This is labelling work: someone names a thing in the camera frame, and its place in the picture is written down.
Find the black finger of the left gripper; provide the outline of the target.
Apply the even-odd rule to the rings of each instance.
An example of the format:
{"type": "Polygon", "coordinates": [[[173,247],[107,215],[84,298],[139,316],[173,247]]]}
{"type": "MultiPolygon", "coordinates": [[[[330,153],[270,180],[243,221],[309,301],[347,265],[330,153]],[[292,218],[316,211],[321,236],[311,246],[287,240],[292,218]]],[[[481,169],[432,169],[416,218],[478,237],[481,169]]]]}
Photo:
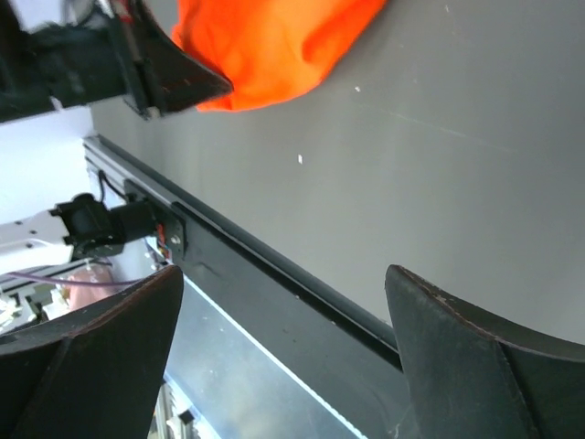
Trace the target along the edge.
{"type": "Polygon", "coordinates": [[[173,114],[233,91],[226,77],[190,57],[170,39],[146,2],[132,2],[132,18],[149,108],[173,114]]]}

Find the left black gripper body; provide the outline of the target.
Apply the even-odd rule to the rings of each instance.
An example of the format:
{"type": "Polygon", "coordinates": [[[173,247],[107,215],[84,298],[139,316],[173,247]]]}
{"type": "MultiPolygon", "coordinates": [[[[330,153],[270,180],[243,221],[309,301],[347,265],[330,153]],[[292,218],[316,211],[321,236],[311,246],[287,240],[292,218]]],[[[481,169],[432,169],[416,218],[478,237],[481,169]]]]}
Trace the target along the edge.
{"type": "Polygon", "coordinates": [[[64,23],[22,28],[1,4],[1,119],[18,119],[122,96],[146,113],[146,85],[132,32],[134,1],[66,1],[64,23]]]}

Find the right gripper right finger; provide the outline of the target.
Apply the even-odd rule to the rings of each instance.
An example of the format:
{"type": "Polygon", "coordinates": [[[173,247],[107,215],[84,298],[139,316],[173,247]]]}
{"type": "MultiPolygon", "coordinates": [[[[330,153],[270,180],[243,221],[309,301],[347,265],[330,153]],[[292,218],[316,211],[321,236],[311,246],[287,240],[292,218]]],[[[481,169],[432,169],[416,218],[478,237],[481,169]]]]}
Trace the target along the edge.
{"type": "Polygon", "coordinates": [[[584,347],[391,265],[385,290],[423,438],[581,438],[584,347]]]}

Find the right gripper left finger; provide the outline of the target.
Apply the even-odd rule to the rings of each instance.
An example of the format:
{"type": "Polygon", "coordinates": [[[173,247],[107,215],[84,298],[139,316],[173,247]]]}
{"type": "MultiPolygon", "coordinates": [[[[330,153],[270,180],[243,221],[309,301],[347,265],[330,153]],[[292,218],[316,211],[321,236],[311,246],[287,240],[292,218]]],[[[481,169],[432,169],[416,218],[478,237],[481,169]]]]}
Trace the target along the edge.
{"type": "Polygon", "coordinates": [[[145,438],[184,292],[170,265],[1,337],[4,438],[145,438]]]}

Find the orange t shirt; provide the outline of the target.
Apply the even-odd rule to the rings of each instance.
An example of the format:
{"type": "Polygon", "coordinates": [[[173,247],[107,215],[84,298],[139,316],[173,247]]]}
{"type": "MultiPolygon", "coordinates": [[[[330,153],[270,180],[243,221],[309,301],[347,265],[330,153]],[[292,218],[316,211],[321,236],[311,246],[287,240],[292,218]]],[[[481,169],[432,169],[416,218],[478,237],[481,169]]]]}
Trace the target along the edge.
{"type": "Polygon", "coordinates": [[[232,91],[201,112],[244,112],[318,87],[385,7],[381,0],[180,1],[173,41],[232,91]]]}

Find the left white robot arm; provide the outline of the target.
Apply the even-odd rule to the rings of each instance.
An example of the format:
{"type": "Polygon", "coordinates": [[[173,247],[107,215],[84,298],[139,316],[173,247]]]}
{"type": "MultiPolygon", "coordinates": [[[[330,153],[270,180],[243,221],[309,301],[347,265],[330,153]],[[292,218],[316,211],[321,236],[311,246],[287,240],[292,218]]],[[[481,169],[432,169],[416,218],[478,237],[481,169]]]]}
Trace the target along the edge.
{"type": "MultiPolygon", "coordinates": [[[[24,30],[1,4],[1,118],[5,122],[115,97],[144,119],[230,93],[230,81],[188,56],[143,1],[67,1],[74,20],[24,30]]],[[[1,252],[57,259],[114,255],[156,230],[149,201],[108,209],[82,194],[2,227],[1,252]]]]}

